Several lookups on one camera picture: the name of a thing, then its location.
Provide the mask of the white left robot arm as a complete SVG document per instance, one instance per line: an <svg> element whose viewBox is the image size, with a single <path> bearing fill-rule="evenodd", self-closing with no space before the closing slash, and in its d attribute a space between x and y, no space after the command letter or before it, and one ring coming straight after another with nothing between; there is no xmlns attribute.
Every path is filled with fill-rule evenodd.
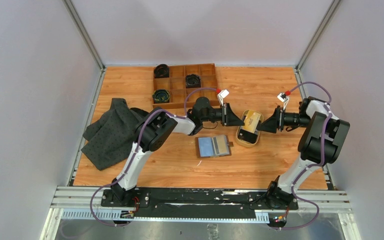
<svg viewBox="0 0 384 240"><path fill-rule="evenodd" d="M207 97L197 98L192 108L186 111L185 116L174 115L160 107L151 111L137 125L127 161L120 174L110 184L115 202L122 207L132 203L132 190L137 186L145 163L151 154L164 144L170 134L194 136L203 128L204 122L219 122L224 127L245 124L232 111L229 103L221 103L218 108L214 108Z"/></svg>

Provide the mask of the gold VIP card 8835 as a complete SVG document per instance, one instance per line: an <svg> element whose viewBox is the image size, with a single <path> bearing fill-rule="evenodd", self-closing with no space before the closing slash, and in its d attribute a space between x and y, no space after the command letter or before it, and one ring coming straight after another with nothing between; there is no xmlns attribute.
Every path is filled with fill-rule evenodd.
<svg viewBox="0 0 384 240"><path fill-rule="evenodd" d="M243 129L247 132L254 133L257 130L259 122L262 121L262 114L258 111L247 110L244 114Z"/></svg>

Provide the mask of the brown leather card holder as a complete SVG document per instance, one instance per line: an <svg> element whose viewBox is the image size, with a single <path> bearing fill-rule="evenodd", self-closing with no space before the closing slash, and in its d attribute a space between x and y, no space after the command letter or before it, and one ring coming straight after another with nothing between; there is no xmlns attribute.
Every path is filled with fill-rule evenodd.
<svg viewBox="0 0 384 240"><path fill-rule="evenodd" d="M233 146L227 135L195 138L196 156L200 159L231 156Z"/></svg>

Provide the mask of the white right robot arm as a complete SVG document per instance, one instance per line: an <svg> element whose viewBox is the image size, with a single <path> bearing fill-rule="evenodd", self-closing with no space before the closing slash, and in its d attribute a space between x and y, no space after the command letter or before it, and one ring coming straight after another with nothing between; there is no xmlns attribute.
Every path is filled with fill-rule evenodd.
<svg viewBox="0 0 384 240"><path fill-rule="evenodd" d="M303 99L299 112L285 112L278 106L271 117L257 126L261 132L305 131L297 146L298 158L292 166L271 181L263 201L272 209L288 207L294 193L317 169L334 163L342 150L350 123L335 116L326 101L315 97Z"/></svg>

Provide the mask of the yellow oval card tray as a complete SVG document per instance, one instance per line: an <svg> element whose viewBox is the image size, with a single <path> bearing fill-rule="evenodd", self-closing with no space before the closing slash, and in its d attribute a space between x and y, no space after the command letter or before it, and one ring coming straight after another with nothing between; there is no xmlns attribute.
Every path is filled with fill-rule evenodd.
<svg viewBox="0 0 384 240"><path fill-rule="evenodd" d="M254 147L260 138L259 124L264 120L263 115L255 110L245 110L241 117L244 125L239 126L236 131L235 141L246 148Z"/></svg>

